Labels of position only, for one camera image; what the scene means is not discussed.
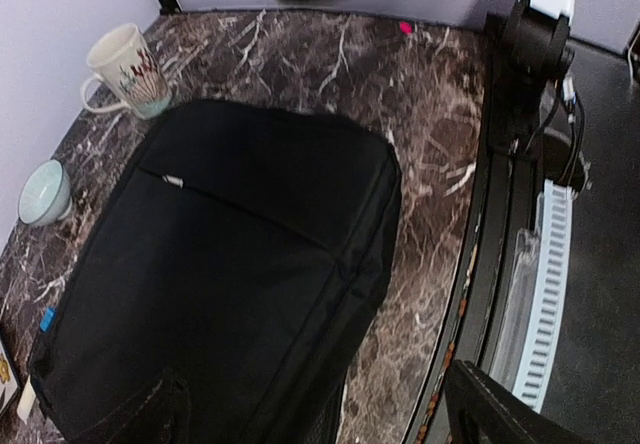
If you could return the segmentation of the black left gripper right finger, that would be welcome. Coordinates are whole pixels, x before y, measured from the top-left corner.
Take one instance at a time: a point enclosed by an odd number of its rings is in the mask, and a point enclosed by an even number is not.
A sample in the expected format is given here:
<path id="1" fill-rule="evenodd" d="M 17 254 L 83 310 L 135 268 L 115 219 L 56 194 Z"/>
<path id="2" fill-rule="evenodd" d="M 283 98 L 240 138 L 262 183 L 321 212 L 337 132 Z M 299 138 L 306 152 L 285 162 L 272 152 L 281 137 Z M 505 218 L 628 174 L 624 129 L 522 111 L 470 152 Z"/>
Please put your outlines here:
<path id="1" fill-rule="evenodd" d="M 586 442 L 536 413 L 470 361 L 449 367 L 445 400 L 454 443 Z"/>

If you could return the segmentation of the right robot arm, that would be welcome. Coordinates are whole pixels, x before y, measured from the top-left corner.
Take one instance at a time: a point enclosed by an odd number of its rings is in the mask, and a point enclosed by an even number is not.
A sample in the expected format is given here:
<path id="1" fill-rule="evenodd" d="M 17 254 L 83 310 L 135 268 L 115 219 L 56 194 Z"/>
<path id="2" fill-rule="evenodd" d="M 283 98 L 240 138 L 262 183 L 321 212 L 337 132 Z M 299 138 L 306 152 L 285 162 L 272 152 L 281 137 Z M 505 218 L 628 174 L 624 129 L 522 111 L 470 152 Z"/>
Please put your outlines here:
<path id="1" fill-rule="evenodd" d="M 314 0 L 284 0 L 306 3 Z M 516 0 L 498 22 L 494 41 L 497 66 L 492 89 L 500 100 L 490 128 L 490 147 L 501 154 L 535 162 L 543 155 L 545 130 L 559 110 L 571 131 L 563 167 L 548 174 L 569 188 L 579 162 L 585 111 L 569 74 L 574 52 L 566 43 L 576 0 Z"/>

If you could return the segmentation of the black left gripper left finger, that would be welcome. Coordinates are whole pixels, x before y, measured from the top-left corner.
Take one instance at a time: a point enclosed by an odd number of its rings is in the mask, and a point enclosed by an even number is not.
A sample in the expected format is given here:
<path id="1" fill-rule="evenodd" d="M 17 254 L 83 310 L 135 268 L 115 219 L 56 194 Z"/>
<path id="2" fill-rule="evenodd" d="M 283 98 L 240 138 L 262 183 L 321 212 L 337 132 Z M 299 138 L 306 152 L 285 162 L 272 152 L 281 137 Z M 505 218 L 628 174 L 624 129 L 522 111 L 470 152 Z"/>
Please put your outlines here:
<path id="1" fill-rule="evenodd" d="M 191 399 L 186 382 L 166 368 L 75 443 L 188 443 Z"/>

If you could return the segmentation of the black student backpack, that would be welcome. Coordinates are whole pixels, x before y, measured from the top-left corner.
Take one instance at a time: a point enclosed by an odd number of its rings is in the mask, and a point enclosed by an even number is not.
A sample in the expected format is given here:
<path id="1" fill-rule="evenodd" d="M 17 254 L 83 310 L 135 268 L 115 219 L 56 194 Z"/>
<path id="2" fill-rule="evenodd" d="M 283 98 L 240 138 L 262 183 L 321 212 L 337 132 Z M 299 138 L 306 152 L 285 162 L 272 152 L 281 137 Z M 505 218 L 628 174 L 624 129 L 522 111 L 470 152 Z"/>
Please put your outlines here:
<path id="1" fill-rule="evenodd" d="M 389 286 L 401 170 L 340 115 L 180 105 L 129 160 L 29 360 L 64 439 L 171 368 L 188 443 L 316 443 Z"/>

